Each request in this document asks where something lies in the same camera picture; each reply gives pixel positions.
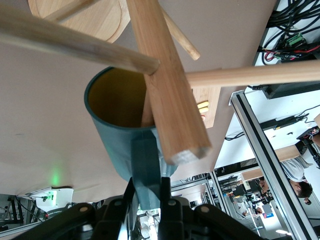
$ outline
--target round wooden plate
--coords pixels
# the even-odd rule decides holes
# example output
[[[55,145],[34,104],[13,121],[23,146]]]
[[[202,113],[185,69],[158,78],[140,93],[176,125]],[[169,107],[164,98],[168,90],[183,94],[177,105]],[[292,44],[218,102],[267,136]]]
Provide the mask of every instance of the round wooden plate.
[[[30,10],[44,19],[78,0],[28,0]],[[100,0],[71,16],[62,26],[113,43],[130,21],[126,0]]]

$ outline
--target screw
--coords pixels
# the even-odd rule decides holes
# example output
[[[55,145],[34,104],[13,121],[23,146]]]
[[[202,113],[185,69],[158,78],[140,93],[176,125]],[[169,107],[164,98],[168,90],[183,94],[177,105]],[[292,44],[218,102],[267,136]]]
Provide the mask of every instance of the screw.
[[[116,202],[114,203],[115,206],[120,206],[121,204],[122,204],[121,201],[116,201]]]
[[[81,207],[80,209],[79,209],[79,211],[80,212],[85,212],[85,211],[87,211],[88,210],[88,207],[87,206],[83,206],[83,207]]]
[[[210,209],[207,206],[202,206],[201,207],[201,212],[208,213],[208,212],[210,212]]]
[[[176,204],[177,204],[177,203],[176,203],[175,200],[172,200],[172,199],[171,199],[171,200],[168,201],[168,205],[169,205],[169,206],[174,206],[174,205],[176,205]]]

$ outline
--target teal mug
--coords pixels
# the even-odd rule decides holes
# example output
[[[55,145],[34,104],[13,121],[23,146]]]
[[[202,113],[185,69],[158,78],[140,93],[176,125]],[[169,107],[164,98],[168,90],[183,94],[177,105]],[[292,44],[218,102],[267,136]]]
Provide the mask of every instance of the teal mug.
[[[160,207],[161,177],[167,165],[155,126],[141,127],[146,85],[141,73],[106,68],[88,84],[84,103],[117,173],[132,177],[143,210]]]

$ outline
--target beige tabletop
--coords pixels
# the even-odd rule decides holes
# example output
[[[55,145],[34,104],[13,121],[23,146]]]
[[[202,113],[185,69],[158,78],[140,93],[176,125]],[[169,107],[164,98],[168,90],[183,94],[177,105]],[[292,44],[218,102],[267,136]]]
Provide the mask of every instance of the beige tabletop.
[[[24,0],[1,2],[30,13]],[[160,4],[201,53],[193,61],[176,44],[185,71],[194,72],[250,66],[275,0]],[[130,24],[115,43],[137,49]],[[0,52],[0,193],[72,186],[74,202],[122,194],[127,183],[115,172],[83,100],[90,79],[106,66],[2,43]],[[214,152],[179,166],[172,181],[213,170],[233,114],[228,99],[237,89],[222,88],[219,97],[213,92],[218,104],[210,102],[217,110],[207,131]]]

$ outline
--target bolt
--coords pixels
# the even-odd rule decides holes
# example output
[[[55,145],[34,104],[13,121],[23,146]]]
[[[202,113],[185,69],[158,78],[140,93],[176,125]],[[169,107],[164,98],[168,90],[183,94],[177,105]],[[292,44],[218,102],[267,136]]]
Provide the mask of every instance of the bolt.
[[[171,200],[168,201],[168,205],[169,205],[169,206],[174,206],[174,205],[176,205],[176,204],[177,204],[177,203],[176,203],[175,200],[172,200],[172,199],[171,199]]]
[[[121,201],[116,201],[116,202],[114,203],[115,206],[120,206],[121,204],[122,204]]]
[[[202,206],[201,207],[201,212],[206,214],[206,213],[210,212],[210,209],[207,206]]]
[[[81,213],[83,213],[83,212],[85,212],[85,211],[87,211],[88,210],[88,207],[87,206],[83,206],[83,207],[81,207],[80,209],[79,209],[79,211],[81,212]]]

